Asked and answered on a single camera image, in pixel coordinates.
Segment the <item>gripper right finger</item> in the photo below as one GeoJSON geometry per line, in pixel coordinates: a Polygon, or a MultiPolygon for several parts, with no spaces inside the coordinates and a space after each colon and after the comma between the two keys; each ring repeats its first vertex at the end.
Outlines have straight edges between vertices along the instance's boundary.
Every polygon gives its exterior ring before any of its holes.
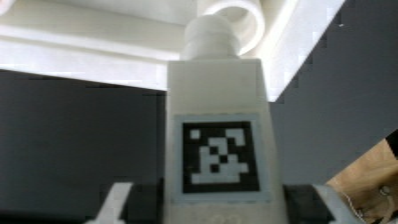
{"type": "Polygon", "coordinates": [[[321,201],[331,214],[328,224],[363,224],[353,216],[347,205],[344,204],[333,189],[326,185],[314,185],[321,201]]]}

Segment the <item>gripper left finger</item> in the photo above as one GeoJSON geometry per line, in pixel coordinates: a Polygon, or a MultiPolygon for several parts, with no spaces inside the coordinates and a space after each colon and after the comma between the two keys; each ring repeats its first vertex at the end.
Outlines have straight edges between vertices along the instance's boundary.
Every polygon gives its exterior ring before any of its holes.
{"type": "Polygon", "coordinates": [[[118,182],[111,185],[95,218],[83,224],[125,224],[124,220],[120,219],[120,213],[131,187],[131,182],[118,182]]]}

